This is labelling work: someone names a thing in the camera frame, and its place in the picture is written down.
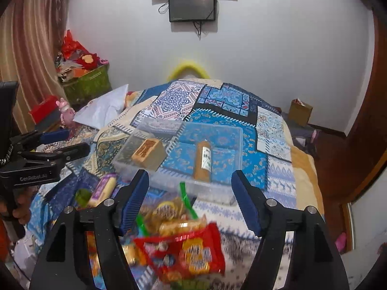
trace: red box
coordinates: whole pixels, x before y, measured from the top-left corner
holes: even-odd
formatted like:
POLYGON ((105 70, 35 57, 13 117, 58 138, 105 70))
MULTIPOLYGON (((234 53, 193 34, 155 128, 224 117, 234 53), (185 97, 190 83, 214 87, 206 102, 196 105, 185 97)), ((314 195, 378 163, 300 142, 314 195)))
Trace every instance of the red box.
POLYGON ((33 107, 29 114, 32 116, 32 119, 34 120, 35 124, 38 124, 58 107, 57 101, 57 96, 52 94, 46 99, 44 99, 44 101, 42 101, 40 104, 33 107))

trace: green basket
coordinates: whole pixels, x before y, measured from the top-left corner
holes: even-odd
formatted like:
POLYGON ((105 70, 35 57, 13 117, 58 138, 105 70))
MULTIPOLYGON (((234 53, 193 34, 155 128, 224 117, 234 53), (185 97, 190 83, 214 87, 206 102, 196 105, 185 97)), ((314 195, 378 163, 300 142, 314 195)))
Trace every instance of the green basket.
POLYGON ((90 100, 111 91, 111 89, 108 69, 105 65, 63 84, 63 90, 71 105, 85 105, 90 100))

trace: plastic storage box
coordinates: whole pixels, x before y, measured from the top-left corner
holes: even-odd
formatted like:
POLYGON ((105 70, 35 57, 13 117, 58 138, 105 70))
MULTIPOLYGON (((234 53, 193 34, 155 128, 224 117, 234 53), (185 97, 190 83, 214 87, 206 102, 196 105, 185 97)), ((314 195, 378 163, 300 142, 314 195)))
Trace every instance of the plastic storage box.
POLYGON ((184 181, 188 195, 217 203, 234 203, 231 175, 242 169, 241 128, 144 118, 113 160, 116 171, 125 180, 131 180, 141 169, 131 157, 146 138, 160 139, 167 153, 157 171, 148 171, 150 186, 176 192, 179 183, 184 181), (196 144, 205 139, 211 144, 210 183, 192 178, 196 144))
POLYGON ((62 84, 68 102, 74 107, 84 106, 90 100, 110 92, 108 68, 102 65, 82 77, 62 84))

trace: transparent plastic container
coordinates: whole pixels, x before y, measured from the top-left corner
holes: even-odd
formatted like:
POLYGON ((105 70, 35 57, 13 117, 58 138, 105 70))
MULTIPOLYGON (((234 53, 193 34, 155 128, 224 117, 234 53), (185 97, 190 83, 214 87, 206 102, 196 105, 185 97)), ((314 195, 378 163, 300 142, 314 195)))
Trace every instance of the transparent plastic container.
POLYGON ((233 126, 180 122, 144 118, 121 150, 113 165, 121 177, 131 180, 141 167, 131 157, 146 138, 158 138, 167 153, 157 171, 148 171, 150 186, 176 192, 184 181, 188 195, 224 204, 233 204, 231 175, 242 169, 243 131, 233 126), (196 144, 203 140, 211 144, 211 182, 193 179, 196 144))

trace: metal screw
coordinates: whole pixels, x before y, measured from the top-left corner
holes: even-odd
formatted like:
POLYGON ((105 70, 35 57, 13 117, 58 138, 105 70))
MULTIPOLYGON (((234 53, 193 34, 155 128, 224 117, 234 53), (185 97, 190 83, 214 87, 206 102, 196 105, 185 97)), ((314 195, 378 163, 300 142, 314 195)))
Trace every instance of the metal screw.
POLYGON ((65 209, 63 210, 65 214, 69 214, 74 210, 73 206, 66 206, 65 209))
POLYGON ((268 204, 270 207, 274 207, 277 205, 277 201, 275 199, 272 199, 272 198, 269 198, 267 201, 266 201, 266 204, 268 204))
POLYGON ((309 211, 309 213, 311 213, 311 214, 316 214, 316 212, 317 212, 317 209, 314 206, 308 206, 308 208, 306 210, 309 211))
POLYGON ((103 204, 105 205, 105 206, 111 206, 111 205, 113 205, 114 204, 114 200, 113 200, 113 198, 108 198, 108 199, 105 199, 104 201, 103 201, 103 204))

